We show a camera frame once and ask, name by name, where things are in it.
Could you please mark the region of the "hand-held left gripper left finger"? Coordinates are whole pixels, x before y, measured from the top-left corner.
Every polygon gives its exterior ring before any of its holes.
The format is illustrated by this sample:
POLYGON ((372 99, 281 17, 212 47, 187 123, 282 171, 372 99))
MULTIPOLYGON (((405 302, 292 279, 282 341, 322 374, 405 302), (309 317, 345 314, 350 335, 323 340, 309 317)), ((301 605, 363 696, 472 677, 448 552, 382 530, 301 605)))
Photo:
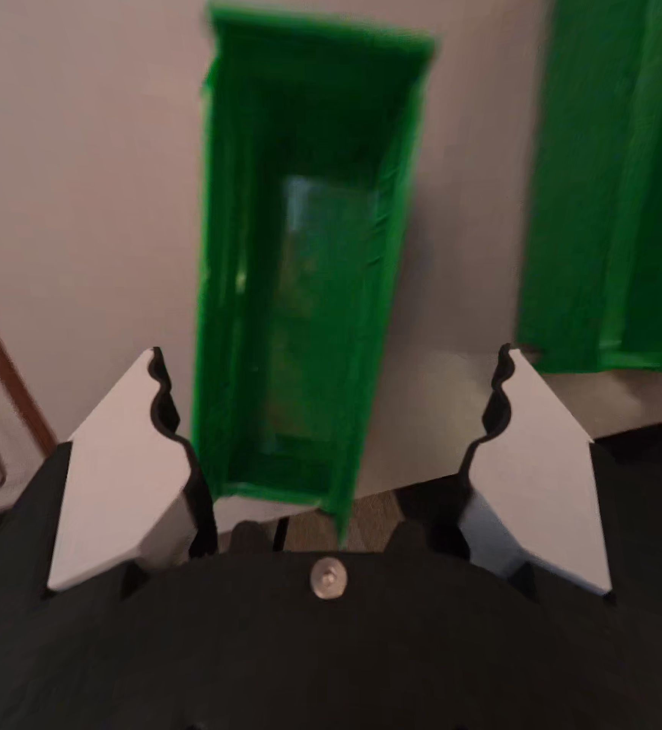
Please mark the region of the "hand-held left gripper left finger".
POLYGON ((129 561, 151 572, 217 553, 213 499, 179 424, 163 353, 149 348, 70 437, 50 591, 129 561))

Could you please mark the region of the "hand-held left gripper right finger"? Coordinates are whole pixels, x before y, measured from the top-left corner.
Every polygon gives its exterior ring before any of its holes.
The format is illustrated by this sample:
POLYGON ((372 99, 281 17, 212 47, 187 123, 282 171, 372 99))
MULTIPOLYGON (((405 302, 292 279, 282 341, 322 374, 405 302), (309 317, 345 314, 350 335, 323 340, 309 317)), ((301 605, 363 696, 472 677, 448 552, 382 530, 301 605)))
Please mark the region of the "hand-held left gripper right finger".
POLYGON ((473 566, 509 579, 529 563, 611 592, 592 439, 522 352, 500 348, 482 422, 458 473, 473 566))

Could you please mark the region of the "green plastic bin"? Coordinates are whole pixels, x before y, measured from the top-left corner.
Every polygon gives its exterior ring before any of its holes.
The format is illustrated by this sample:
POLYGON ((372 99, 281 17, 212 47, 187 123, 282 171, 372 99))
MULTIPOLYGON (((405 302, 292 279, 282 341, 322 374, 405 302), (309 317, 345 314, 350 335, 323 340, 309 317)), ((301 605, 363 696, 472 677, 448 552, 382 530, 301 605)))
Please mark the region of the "green plastic bin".
POLYGON ((191 443, 213 498, 345 543, 406 234, 427 33, 208 3, 191 443))
POLYGON ((653 362, 651 355, 627 353, 623 342, 638 235, 662 132, 662 1, 645 3, 627 111, 625 152, 603 280, 603 312, 598 334, 599 363, 604 371, 647 367, 653 362))
POLYGON ((628 2, 551 2, 519 288, 517 341, 541 373, 596 370, 605 247, 628 102, 628 2))

